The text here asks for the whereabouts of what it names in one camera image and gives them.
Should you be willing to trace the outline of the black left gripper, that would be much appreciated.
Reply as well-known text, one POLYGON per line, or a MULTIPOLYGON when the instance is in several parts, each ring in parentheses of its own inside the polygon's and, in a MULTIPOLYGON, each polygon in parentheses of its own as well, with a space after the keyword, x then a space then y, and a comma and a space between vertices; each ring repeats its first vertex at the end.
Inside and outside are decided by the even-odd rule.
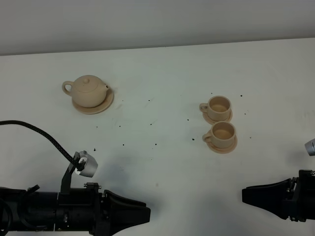
POLYGON ((151 209, 144 202, 104 190, 102 209, 98 183, 71 188, 63 183, 58 195, 58 231, 87 231, 92 236, 114 234, 150 221, 151 209))

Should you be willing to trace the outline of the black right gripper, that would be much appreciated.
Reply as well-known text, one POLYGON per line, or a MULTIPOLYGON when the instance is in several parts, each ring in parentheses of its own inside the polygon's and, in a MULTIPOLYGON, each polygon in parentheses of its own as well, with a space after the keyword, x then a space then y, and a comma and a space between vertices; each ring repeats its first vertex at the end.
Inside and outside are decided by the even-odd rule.
POLYGON ((294 222, 315 219, 315 172, 300 170, 298 177, 242 189, 242 202, 294 222))

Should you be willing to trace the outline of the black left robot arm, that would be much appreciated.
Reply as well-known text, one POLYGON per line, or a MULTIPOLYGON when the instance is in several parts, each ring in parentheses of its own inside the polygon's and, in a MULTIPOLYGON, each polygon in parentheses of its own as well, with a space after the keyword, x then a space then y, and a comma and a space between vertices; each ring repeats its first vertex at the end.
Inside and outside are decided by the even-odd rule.
POLYGON ((0 189, 0 234, 9 231, 88 232, 112 236, 150 221, 145 203, 127 199, 109 190, 99 192, 97 183, 71 188, 68 193, 0 189))

